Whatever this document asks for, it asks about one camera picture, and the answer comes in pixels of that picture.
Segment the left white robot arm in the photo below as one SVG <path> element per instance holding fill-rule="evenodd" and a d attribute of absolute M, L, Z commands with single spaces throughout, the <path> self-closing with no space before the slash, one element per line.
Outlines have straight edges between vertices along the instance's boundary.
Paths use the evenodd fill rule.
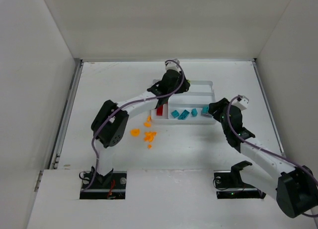
<path fill-rule="evenodd" d="M 161 107 L 172 95 L 187 92 L 189 88 L 190 83 L 182 70 L 168 69 L 161 80 L 141 95 L 121 103 L 112 100 L 104 102 L 91 124 L 93 131 L 91 146 L 96 155 L 96 166 L 91 168 L 93 176 L 91 181 L 105 183 L 110 180 L 113 170 L 110 162 L 106 166 L 102 165 L 105 162 L 100 158 L 103 153 L 97 149 L 95 142 L 101 143 L 104 149 L 115 146 L 122 140 L 129 119 Z"/>

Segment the orange lego cluster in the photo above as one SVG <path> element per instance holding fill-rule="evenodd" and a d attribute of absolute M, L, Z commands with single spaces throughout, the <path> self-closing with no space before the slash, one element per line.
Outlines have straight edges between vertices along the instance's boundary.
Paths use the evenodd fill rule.
<path fill-rule="evenodd" d="M 145 132 L 144 141 L 151 143 L 155 139 L 156 135 L 157 132 Z"/>

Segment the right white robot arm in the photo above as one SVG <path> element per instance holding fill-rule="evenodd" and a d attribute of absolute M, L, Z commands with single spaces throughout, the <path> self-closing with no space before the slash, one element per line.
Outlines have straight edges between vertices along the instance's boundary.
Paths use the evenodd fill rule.
<path fill-rule="evenodd" d="M 208 106 L 208 113 L 221 123 L 228 144 L 249 158 L 233 165 L 229 172 L 216 172 L 215 187 L 223 191 L 251 186 L 262 196 L 275 199 L 286 216 L 308 217 L 307 211 L 318 205 L 318 181 L 308 167 L 267 150 L 243 126 L 241 112 L 248 103 L 245 96 L 238 95 Z"/>

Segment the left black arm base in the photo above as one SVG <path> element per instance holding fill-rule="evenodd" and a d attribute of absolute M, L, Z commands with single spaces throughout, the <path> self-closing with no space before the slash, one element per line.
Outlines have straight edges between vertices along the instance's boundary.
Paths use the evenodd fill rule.
<path fill-rule="evenodd" d="M 107 175 L 96 174 L 92 181 L 94 167 L 91 171 L 82 171 L 79 178 L 82 181 L 79 198 L 81 200 L 124 200 L 126 198 L 126 171 L 111 170 Z"/>

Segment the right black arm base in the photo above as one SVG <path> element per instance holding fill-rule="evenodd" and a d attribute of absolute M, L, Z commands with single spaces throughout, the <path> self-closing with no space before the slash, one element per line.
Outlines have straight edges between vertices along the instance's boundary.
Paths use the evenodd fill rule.
<path fill-rule="evenodd" d="M 266 194 L 254 186 L 242 181 L 241 171 L 251 162 L 241 161 L 230 170 L 214 171 L 213 186 L 217 199 L 264 199 Z"/>

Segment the blue lego brick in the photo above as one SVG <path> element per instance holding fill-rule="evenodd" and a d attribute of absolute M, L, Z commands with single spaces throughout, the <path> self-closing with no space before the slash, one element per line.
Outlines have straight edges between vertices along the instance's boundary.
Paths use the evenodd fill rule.
<path fill-rule="evenodd" d="M 198 115 L 198 112 L 197 112 L 197 109 L 196 109 L 196 108 L 193 108 L 193 109 L 191 110 L 191 115 L 192 115 L 193 117 L 196 117 L 196 116 Z"/>

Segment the teal cloud lego piece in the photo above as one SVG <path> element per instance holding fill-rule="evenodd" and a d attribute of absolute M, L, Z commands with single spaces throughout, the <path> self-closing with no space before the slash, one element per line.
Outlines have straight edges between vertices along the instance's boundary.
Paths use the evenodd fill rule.
<path fill-rule="evenodd" d="M 201 110 L 201 115 L 205 116 L 205 117 L 213 117 L 210 113 L 209 113 L 209 106 L 204 106 Z"/>

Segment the orange half round lego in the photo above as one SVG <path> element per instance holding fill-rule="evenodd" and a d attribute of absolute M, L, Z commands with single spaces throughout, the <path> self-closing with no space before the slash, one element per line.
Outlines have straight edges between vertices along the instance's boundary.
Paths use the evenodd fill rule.
<path fill-rule="evenodd" d="M 151 127 L 152 125 L 151 125 L 151 123 L 149 123 L 149 122 L 145 122 L 145 123 L 144 123 L 144 126 L 145 126 L 145 127 Z"/>

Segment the red rectangular lego brick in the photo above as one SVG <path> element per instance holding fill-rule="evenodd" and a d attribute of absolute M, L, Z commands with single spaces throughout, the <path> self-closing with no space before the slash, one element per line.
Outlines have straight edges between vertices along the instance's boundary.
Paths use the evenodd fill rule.
<path fill-rule="evenodd" d="M 165 105 L 162 105 L 162 106 L 157 108 L 157 110 L 156 110 L 156 115 L 157 116 L 163 116 L 164 107 L 165 107 Z"/>

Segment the teal square lego brick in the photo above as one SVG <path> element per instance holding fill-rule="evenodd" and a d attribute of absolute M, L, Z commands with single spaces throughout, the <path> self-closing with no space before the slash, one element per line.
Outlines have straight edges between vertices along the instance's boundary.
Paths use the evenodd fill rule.
<path fill-rule="evenodd" d="M 179 112 L 177 110 L 174 110 L 171 112 L 171 116 L 175 119 L 175 118 L 178 118 L 179 117 Z"/>

